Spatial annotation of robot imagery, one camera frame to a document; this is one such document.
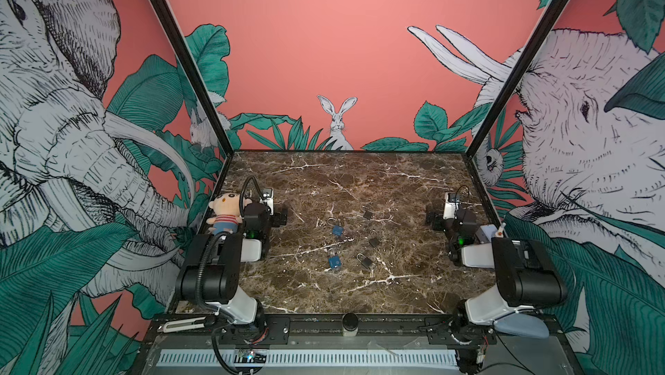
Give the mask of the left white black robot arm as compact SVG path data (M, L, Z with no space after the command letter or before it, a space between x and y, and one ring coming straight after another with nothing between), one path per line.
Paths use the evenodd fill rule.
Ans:
M289 210L227 193L209 203L209 232L194 236L176 279L175 297L233 325L263 330L261 302L239 285L240 267L266 258L270 231L287 224Z

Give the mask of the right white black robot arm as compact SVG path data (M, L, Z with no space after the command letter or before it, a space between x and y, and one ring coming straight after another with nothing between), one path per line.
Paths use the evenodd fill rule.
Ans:
M493 332L532 339L549 336L535 313L563 303L567 288L542 243L512 239L505 224L481 224L473 211L453 202L441 212L427 210L425 224L445 233L453 264L495 273L493 286L456 307L449 323L455 341L468 345Z

